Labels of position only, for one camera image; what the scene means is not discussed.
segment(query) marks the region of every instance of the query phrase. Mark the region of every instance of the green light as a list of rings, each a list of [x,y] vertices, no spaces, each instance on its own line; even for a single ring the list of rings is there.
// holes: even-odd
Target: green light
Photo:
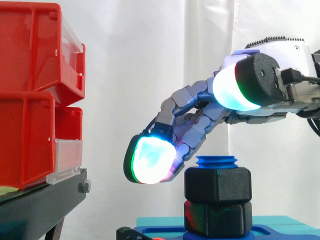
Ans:
[[[235,76],[236,64],[222,69],[213,80],[213,94],[222,106],[232,110],[249,111],[261,106],[248,101],[241,93]]]
[[[168,141],[143,136],[132,157],[133,175],[143,184],[156,184],[167,176],[175,156],[176,149]]]

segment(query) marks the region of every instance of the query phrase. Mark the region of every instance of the blue base plate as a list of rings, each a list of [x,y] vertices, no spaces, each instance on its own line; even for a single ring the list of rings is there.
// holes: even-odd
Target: blue base plate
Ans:
[[[223,240],[320,240],[320,230],[305,225],[287,216],[256,216],[253,217],[252,231],[243,238]],[[136,231],[150,237],[164,240],[210,240],[186,232],[182,224],[183,217],[143,217],[137,219]]]

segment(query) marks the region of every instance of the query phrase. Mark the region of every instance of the stacked red bin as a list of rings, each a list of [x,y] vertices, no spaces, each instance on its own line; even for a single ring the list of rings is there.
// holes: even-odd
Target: stacked red bin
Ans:
[[[0,1],[0,188],[80,172],[85,46],[55,3]]]

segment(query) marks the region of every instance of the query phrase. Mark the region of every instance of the robotic hand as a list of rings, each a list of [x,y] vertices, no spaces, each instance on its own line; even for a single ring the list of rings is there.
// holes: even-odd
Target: robotic hand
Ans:
[[[134,183],[168,182],[222,122],[263,124],[307,118],[320,136],[320,54],[303,39],[267,37],[224,58],[213,77],[172,94],[128,146],[123,170]],[[196,108],[195,113],[188,113]]]

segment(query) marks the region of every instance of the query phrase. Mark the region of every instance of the black clamp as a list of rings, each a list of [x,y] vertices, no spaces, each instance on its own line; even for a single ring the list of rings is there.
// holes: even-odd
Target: black clamp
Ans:
[[[116,231],[116,240],[153,240],[153,239],[143,235],[142,233],[136,230],[133,230],[128,226],[123,226]]]

